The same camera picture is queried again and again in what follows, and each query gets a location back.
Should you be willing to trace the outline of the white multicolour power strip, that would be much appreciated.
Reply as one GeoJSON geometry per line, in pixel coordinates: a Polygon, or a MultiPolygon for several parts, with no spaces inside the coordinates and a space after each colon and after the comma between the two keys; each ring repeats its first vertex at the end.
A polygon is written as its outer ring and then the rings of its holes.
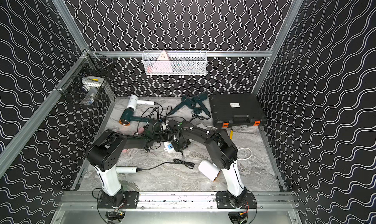
{"type": "MultiPolygon", "coordinates": [[[[188,130],[184,130],[183,131],[183,135],[189,139],[189,140],[195,140],[201,144],[204,144],[205,141],[211,136],[213,135],[213,132],[210,131],[210,130],[207,130],[205,128],[201,128],[201,127],[197,127],[193,124],[191,124],[190,122],[187,124],[187,127],[190,127],[188,130]]],[[[169,135],[168,135],[168,141],[167,142],[164,142],[164,147],[165,147],[165,151],[167,151],[168,153],[172,153],[172,151],[175,151],[171,142],[169,141],[169,139],[171,138],[172,136],[172,132],[171,130],[169,130],[169,135]]]]}

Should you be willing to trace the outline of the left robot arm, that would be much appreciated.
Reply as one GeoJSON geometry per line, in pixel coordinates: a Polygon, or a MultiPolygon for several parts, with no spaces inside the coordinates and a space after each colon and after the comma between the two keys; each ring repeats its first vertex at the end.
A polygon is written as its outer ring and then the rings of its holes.
{"type": "Polygon", "coordinates": [[[124,134],[112,130],[104,131],[85,150],[85,156],[94,166],[102,182],[102,190],[106,196],[115,198],[120,196],[120,184],[116,164],[125,149],[140,149],[149,151],[154,143],[165,142],[173,133],[163,121],[151,121],[139,128],[133,134],[124,134]]]}

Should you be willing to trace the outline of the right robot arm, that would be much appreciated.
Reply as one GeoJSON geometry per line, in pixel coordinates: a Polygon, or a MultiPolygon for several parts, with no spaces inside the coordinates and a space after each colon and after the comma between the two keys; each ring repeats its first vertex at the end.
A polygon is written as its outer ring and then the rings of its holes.
{"type": "Polygon", "coordinates": [[[238,170],[238,149],[230,139],[226,130],[207,130],[182,121],[171,120],[166,126],[172,130],[173,138],[178,142],[193,140],[205,146],[211,161],[221,169],[230,197],[238,202],[247,196],[247,188],[243,184],[238,170]]]}

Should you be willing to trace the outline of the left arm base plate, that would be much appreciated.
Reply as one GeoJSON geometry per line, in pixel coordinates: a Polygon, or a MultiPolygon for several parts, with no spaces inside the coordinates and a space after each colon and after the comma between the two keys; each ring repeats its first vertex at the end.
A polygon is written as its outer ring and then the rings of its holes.
{"type": "Polygon", "coordinates": [[[114,196],[101,193],[98,200],[98,208],[137,208],[139,196],[139,192],[134,191],[119,191],[114,196]]]}

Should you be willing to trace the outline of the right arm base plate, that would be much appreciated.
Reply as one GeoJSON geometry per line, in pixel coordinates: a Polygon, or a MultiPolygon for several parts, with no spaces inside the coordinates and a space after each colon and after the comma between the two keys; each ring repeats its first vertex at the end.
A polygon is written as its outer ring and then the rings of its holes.
{"type": "Polygon", "coordinates": [[[215,201],[218,209],[256,209],[257,201],[253,193],[246,192],[236,197],[229,192],[217,192],[215,201]]]}

